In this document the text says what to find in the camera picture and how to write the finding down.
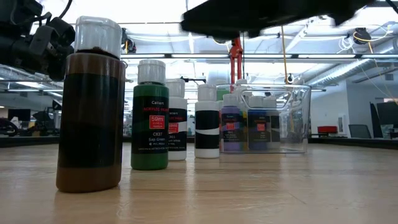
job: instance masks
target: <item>office chair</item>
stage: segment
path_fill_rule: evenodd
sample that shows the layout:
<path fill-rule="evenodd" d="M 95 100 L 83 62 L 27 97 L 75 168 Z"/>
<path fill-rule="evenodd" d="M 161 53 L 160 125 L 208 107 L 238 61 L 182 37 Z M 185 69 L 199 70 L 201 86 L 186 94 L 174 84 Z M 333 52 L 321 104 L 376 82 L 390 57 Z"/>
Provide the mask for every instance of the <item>office chair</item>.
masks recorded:
<path fill-rule="evenodd" d="M 365 124 L 349 124 L 349 133 L 351 133 L 351 138 L 363 138 L 371 139 L 371 133 L 369 128 Z"/>

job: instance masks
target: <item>desk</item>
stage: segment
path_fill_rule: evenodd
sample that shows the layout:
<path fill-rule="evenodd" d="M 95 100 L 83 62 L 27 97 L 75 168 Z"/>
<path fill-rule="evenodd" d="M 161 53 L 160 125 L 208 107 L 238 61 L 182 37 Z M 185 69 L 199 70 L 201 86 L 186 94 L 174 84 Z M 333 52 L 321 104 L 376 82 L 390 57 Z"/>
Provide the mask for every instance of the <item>desk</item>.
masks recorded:
<path fill-rule="evenodd" d="M 311 144 L 303 155 L 222 155 L 132 171 L 119 187 L 55 188 L 57 146 L 0 149 L 1 224 L 396 223 L 398 151 Z"/>

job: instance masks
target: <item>ceiling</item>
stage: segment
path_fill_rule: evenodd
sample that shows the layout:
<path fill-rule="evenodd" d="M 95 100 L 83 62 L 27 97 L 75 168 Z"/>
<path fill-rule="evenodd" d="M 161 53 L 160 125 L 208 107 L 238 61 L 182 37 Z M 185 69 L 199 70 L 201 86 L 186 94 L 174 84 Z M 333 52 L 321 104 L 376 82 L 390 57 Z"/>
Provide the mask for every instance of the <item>ceiling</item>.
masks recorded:
<path fill-rule="evenodd" d="M 67 0 L 37 1 L 44 5 L 45 12 L 50 11 L 55 16 L 59 15 L 67 4 Z M 106 1 L 74 0 L 63 19 L 74 24 L 76 19 L 82 15 L 110 18 L 127 29 L 129 37 L 136 43 L 138 54 L 227 54 L 231 47 L 229 43 L 217 44 L 212 38 L 180 30 L 178 22 L 181 21 L 181 15 L 187 9 L 204 1 L 113 0 L 112 4 L 109 4 Z M 334 27 L 333 19 L 327 16 L 322 19 L 313 17 L 284 26 L 285 48 L 287 54 L 352 54 L 353 52 L 360 54 L 369 52 L 368 45 L 352 43 L 354 29 L 365 27 L 375 40 L 371 43 L 377 52 L 378 45 L 398 34 L 398 25 L 395 21 L 398 21 L 398 14 L 390 7 L 367 7 L 358 11 L 351 20 L 339 27 Z M 282 53 L 280 33 L 281 27 L 272 27 L 263 30 L 262 35 L 255 39 L 241 37 L 244 53 Z M 213 58 L 168 58 L 162 60 L 167 64 L 167 78 L 205 76 L 209 79 L 209 75 L 212 73 L 223 74 L 225 77 L 228 77 L 230 73 L 228 60 Z M 126 72 L 127 79 L 132 81 L 126 83 L 126 99 L 131 101 L 131 90 L 136 85 L 139 60 L 129 59 L 126 62 L 129 64 Z M 287 72 L 299 77 L 305 83 L 334 66 L 336 66 L 336 62 L 333 61 L 307 60 L 304 63 L 303 61 L 289 60 Z M 249 75 L 252 83 L 283 83 L 284 81 L 284 64 L 281 60 L 246 62 L 244 72 Z M 19 88 L 28 88 L 28 86 L 19 85 Z M 54 88 L 62 89 L 62 83 Z M 187 83 L 186 89 L 194 90 L 196 88 L 196 83 Z M 196 99 L 196 92 L 188 91 L 186 98 Z"/>

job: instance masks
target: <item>red label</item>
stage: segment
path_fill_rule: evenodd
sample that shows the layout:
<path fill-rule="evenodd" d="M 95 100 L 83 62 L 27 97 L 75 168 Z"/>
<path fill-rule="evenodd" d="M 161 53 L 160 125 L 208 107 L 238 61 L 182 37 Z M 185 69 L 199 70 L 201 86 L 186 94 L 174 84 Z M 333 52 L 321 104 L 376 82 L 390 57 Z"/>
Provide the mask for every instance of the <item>red label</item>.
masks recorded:
<path fill-rule="evenodd" d="M 235 130 L 235 123 L 226 123 L 226 129 L 229 130 Z"/>
<path fill-rule="evenodd" d="M 164 116 L 149 115 L 149 129 L 164 129 Z"/>
<path fill-rule="evenodd" d="M 169 123 L 169 133 L 178 133 L 178 123 Z"/>
<path fill-rule="evenodd" d="M 257 131 L 265 131 L 266 124 L 257 124 Z"/>

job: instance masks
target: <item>black and white bottle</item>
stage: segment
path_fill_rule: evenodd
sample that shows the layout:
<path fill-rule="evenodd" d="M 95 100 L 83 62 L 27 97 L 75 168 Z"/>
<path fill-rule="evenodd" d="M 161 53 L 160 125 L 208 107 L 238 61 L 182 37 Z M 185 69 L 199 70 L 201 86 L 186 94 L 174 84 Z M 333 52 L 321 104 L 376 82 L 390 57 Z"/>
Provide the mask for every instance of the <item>black and white bottle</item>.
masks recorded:
<path fill-rule="evenodd" d="M 220 114 L 215 85 L 198 86 L 195 103 L 195 157 L 212 159 L 220 156 Z"/>
<path fill-rule="evenodd" d="M 166 80 L 169 88 L 169 161 L 183 161 L 187 158 L 187 105 L 185 81 Z"/>

